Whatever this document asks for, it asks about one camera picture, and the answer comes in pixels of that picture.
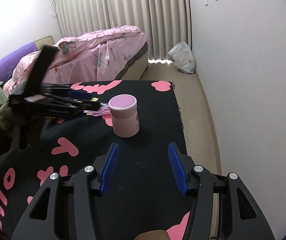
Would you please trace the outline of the right hand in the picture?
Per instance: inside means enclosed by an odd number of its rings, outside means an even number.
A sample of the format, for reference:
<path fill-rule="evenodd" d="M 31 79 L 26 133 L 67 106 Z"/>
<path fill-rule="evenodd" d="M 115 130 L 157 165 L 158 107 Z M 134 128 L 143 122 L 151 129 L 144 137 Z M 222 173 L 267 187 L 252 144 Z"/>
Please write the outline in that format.
<path fill-rule="evenodd" d="M 170 237 L 167 231 L 153 230 L 139 234 L 134 240 L 170 240 Z"/>

